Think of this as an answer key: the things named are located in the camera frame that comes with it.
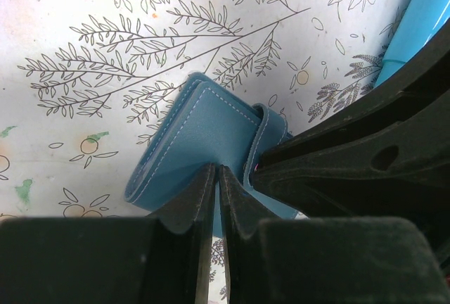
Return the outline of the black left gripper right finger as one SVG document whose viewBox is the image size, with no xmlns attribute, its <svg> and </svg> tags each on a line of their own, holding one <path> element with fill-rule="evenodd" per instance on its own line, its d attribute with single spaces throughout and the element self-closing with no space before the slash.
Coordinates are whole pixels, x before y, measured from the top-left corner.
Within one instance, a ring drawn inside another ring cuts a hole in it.
<svg viewBox="0 0 450 304">
<path fill-rule="evenodd" d="M 425 237 L 398 217 L 284 220 L 219 169 L 230 303 L 447 303 Z"/>
</svg>

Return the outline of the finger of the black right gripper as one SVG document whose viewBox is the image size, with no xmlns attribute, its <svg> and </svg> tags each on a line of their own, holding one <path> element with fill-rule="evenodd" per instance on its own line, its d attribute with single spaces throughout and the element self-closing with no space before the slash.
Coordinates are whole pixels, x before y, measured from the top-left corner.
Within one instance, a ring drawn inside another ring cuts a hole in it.
<svg viewBox="0 0 450 304">
<path fill-rule="evenodd" d="M 403 68 L 325 122 L 266 151 L 271 167 L 338 155 L 373 156 L 385 148 L 417 153 L 449 142 L 449 28 L 443 27 Z"/>
<path fill-rule="evenodd" d="M 335 179 L 304 176 L 293 164 L 259 166 L 254 188 L 309 217 L 402 217 L 433 248 L 449 243 L 449 188 L 403 179 Z"/>
</svg>

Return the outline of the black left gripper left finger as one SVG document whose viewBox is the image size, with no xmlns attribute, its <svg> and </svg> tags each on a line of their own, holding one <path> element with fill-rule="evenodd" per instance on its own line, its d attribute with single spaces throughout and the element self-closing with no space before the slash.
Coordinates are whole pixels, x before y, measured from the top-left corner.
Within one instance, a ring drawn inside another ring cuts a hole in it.
<svg viewBox="0 0 450 304">
<path fill-rule="evenodd" d="M 206 303 L 215 167 L 145 217 L 1 222 L 2 303 Z"/>
</svg>

